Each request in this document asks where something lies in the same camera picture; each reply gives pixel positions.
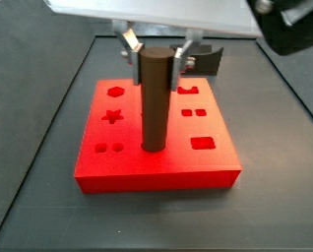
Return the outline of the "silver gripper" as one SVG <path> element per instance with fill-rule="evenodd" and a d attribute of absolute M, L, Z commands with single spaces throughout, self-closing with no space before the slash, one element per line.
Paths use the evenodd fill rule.
<path fill-rule="evenodd" d="M 122 57 L 132 67 L 132 83 L 139 79 L 139 42 L 130 22 L 188 28 L 186 43 L 176 48 L 171 90 L 178 89 L 180 74 L 195 65 L 192 51 L 202 30 L 261 37 L 262 32 L 245 0 L 43 0 L 57 14 L 112 20 L 113 33 L 123 46 Z"/>

